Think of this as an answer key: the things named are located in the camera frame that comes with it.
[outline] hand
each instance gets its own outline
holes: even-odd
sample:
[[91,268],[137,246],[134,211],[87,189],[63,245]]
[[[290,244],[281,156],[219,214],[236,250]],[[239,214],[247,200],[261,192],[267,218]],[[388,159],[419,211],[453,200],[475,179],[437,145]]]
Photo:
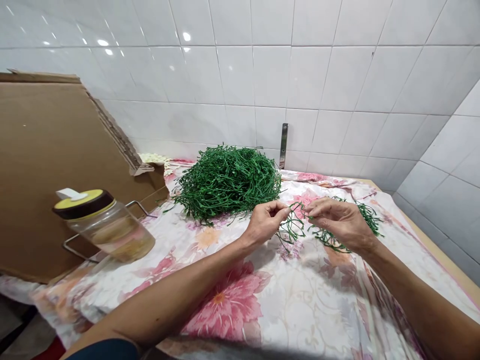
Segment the hand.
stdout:
[[250,246],[263,244],[272,238],[290,212],[292,209],[278,200],[258,204],[253,209],[250,223],[241,237]]
[[313,217],[308,220],[309,223],[328,230],[350,251],[361,256],[370,253],[379,243],[353,203],[323,197],[312,201],[305,212]]

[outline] finger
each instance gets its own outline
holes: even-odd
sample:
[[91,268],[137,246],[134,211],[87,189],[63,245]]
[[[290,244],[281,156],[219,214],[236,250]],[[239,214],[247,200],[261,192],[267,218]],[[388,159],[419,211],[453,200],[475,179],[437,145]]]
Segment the finger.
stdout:
[[325,197],[322,197],[318,200],[314,200],[307,205],[307,207],[305,208],[305,211],[308,213],[308,212],[312,211],[315,207],[323,204],[325,201],[328,201],[329,199],[330,198],[328,196],[325,196]]
[[333,235],[336,234],[337,229],[338,229],[338,225],[339,225],[338,221],[330,220],[326,217],[316,217],[316,218],[313,218],[313,219],[309,219],[308,222],[310,224],[318,226],[321,229],[328,230]]
[[328,200],[325,200],[321,204],[317,205],[312,211],[308,213],[308,216],[317,217],[322,214],[328,214],[331,212],[335,213],[341,210],[342,205],[338,201],[329,198]]
[[281,222],[287,220],[291,212],[292,212],[292,209],[287,206],[279,210],[273,218],[278,222],[278,224],[280,224]]
[[286,205],[283,202],[278,201],[278,200],[269,201],[269,202],[266,202],[263,205],[265,205],[265,209],[269,213],[274,212],[275,210],[281,210],[281,209],[285,209],[285,208],[289,207],[288,205]]

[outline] jar lid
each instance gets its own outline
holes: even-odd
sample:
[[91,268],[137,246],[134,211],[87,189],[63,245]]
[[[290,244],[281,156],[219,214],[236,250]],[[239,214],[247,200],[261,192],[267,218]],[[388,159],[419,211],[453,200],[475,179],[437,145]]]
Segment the jar lid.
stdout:
[[81,194],[86,196],[77,200],[68,197],[57,202],[53,212],[65,220],[74,220],[99,214],[115,202],[115,198],[103,189],[87,190]]

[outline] plastic jar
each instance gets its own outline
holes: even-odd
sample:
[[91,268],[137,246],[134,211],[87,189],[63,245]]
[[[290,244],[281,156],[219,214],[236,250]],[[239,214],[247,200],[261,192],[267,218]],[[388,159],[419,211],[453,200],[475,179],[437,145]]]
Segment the plastic jar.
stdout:
[[52,210],[70,229],[123,263],[143,258],[155,245],[152,234],[106,190],[73,191]]

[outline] person's left hand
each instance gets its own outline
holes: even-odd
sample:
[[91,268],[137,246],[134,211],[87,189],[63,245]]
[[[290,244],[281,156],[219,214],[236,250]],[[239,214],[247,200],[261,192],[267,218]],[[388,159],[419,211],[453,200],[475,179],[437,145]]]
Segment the person's left hand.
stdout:
[[260,246],[275,234],[290,212],[292,209],[278,200],[258,204],[253,209],[250,223],[241,237],[249,242],[249,245]]

